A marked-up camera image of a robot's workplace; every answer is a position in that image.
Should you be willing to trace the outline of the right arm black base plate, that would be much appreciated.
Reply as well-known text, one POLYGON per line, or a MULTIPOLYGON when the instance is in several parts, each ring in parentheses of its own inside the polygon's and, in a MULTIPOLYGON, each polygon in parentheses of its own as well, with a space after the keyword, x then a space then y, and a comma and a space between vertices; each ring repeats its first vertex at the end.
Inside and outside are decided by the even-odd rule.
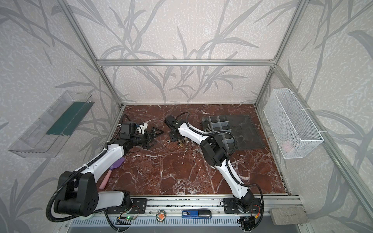
MULTIPOLYGON (((244 212, 240 211, 237 205, 237 202, 234 198, 224 198, 223 201, 220 202, 220 205, 224 208, 225 214, 244 214, 244 212)), ((258 215, 261 212, 262 202, 260 198, 254 198, 252 205, 250 206, 249 210, 245 212, 245 214, 256 214, 258 215)))

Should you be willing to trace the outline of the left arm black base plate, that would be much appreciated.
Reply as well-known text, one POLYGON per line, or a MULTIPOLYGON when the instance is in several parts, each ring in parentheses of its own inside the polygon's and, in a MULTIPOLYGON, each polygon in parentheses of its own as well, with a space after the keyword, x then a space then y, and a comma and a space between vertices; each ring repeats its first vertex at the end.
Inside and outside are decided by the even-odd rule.
POLYGON ((130 215, 142 215, 145 214, 147 201, 146 198, 134 198, 131 199, 131 204, 125 204, 117 207, 110 207, 107 209, 108 214, 130 214, 130 215))

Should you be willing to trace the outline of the grey compartment organizer box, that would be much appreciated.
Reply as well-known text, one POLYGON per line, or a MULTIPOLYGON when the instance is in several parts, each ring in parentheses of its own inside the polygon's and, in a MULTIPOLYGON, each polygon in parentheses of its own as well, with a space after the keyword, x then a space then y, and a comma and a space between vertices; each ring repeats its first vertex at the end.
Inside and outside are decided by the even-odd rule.
MULTIPOLYGON (((203 131, 211 133, 216 131, 226 131, 232 133, 227 115, 209 116, 202 119, 203 131)), ((225 148, 231 150, 234 146, 234 139, 228 134, 218 134, 217 137, 222 140, 225 148)))

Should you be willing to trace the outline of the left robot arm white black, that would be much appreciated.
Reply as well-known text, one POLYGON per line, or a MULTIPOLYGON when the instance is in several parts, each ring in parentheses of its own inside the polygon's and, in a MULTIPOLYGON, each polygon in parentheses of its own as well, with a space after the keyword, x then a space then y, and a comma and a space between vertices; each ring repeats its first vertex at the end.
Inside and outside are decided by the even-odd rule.
POLYGON ((150 149, 153 141, 164 132, 146 123, 127 122, 121 125, 119 135, 107 142, 103 151, 75 171, 66 171, 59 177, 57 190, 46 207, 46 218, 64 222, 79 216, 111 207, 131 209, 128 191, 99 191, 97 181, 109 168, 136 146, 150 149))

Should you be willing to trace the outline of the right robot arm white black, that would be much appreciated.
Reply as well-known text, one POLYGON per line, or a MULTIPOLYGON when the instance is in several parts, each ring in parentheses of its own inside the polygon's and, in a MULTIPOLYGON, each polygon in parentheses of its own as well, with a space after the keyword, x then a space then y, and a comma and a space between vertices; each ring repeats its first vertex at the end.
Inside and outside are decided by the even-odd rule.
POLYGON ((164 122, 170 128, 171 140, 178 141, 186 137, 201 147, 206 162, 216 168, 228 183, 238 209, 242 213, 247 213, 253 205, 255 196, 250 190, 252 186, 257 187, 260 193, 260 203, 264 204, 264 197, 260 186, 256 183, 242 183, 231 165, 230 157, 236 149, 236 142, 234 142, 234 147, 229 153, 225 149, 222 140, 217 137, 219 134, 227 134, 234 138, 231 133, 227 131, 204 132, 189 124, 187 119, 177 119, 172 115, 167 116, 164 122))

